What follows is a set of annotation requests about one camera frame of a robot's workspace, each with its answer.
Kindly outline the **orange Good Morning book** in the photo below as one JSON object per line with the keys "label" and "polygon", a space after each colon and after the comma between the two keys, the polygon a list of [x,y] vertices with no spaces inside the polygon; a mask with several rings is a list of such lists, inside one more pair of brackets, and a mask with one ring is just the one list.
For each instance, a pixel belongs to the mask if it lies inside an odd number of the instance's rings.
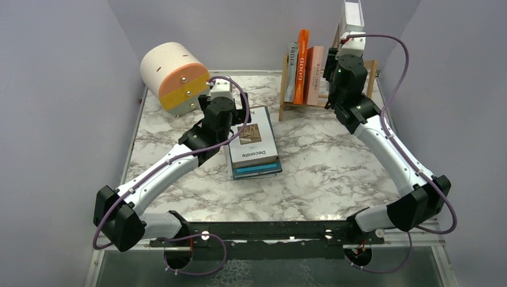
{"label": "orange Good Morning book", "polygon": [[298,36],[298,57],[297,72],[295,76],[294,104],[302,105],[304,103],[304,80],[307,57],[307,44],[309,42],[309,30],[301,29]]}

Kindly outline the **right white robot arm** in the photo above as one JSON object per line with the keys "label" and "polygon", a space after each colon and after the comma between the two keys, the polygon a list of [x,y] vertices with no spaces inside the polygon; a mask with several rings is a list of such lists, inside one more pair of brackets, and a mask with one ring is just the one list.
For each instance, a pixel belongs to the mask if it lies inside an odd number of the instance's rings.
{"label": "right white robot arm", "polygon": [[337,120],[369,148],[401,196],[348,216],[345,235],[352,243],[360,243],[378,229],[410,231],[440,213],[451,188],[446,176],[436,177],[402,143],[394,143],[395,134],[380,108],[362,92],[367,75],[361,56],[328,50],[323,72],[329,83],[325,109],[332,109]]}

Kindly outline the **pink Warm Chord book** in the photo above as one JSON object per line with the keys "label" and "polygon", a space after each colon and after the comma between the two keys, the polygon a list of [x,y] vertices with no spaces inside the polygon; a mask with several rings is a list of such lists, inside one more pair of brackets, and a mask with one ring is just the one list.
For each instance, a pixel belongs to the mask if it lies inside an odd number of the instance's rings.
{"label": "pink Warm Chord book", "polygon": [[304,83],[304,103],[306,105],[317,105],[319,101],[323,50],[323,46],[316,45],[307,51],[306,78]]}

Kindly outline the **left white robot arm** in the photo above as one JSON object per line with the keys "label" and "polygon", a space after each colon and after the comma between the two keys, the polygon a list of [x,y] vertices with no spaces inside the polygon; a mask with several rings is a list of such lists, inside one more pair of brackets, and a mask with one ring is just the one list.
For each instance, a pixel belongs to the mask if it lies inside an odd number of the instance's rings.
{"label": "left white robot arm", "polygon": [[234,100],[210,92],[201,96],[204,117],[187,130],[178,143],[155,165],[116,188],[105,185],[97,194],[92,245],[96,250],[115,246],[120,252],[142,239],[166,238],[173,245],[185,243],[188,230],[175,213],[146,213],[148,206],[179,178],[200,167],[238,135],[232,126],[244,126],[250,119],[248,94],[240,91],[241,109]]}

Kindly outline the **grey ianra book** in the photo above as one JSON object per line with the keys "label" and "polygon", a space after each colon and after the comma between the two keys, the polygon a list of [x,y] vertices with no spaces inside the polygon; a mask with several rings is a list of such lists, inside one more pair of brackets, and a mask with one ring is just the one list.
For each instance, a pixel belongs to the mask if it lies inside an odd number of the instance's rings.
{"label": "grey ianra book", "polygon": [[288,46],[288,68],[287,68],[287,81],[284,101],[293,102],[295,95],[295,84],[297,74],[297,57],[299,45],[297,42],[292,42]]}

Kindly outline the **white Afternoon Tea book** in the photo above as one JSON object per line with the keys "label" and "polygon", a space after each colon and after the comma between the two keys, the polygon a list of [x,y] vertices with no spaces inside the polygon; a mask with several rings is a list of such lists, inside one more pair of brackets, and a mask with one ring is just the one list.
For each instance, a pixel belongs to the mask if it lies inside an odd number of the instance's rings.
{"label": "white Afternoon Tea book", "polygon": [[364,25],[361,1],[343,1],[332,47],[339,47],[341,36],[344,33],[362,32]]}

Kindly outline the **wooden book rack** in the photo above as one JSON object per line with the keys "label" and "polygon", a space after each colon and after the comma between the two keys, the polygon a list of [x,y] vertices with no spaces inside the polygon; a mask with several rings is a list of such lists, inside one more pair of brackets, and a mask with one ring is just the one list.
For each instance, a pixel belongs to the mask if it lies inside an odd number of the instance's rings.
{"label": "wooden book rack", "polygon": [[[324,108],[325,103],[318,103],[317,105],[307,105],[307,104],[294,104],[292,102],[285,102],[285,94],[286,94],[286,86],[288,81],[288,63],[289,63],[289,55],[285,54],[283,59],[283,67],[282,67],[282,81],[280,84],[280,103],[279,103],[279,115],[278,121],[283,121],[283,112],[285,108],[294,108],[294,107],[312,107],[312,108]],[[373,88],[375,84],[375,78],[377,76],[377,60],[364,60],[364,66],[368,70],[368,81],[366,87],[365,95],[372,99]]]}

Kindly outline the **white Decorate book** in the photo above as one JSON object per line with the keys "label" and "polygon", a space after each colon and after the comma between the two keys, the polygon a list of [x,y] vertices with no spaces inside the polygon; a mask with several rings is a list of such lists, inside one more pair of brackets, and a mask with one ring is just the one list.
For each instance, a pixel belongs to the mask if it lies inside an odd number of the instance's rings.
{"label": "white Decorate book", "polygon": [[228,145],[236,169],[269,163],[279,158],[268,107],[254,106],[250,112],[251,122]]}

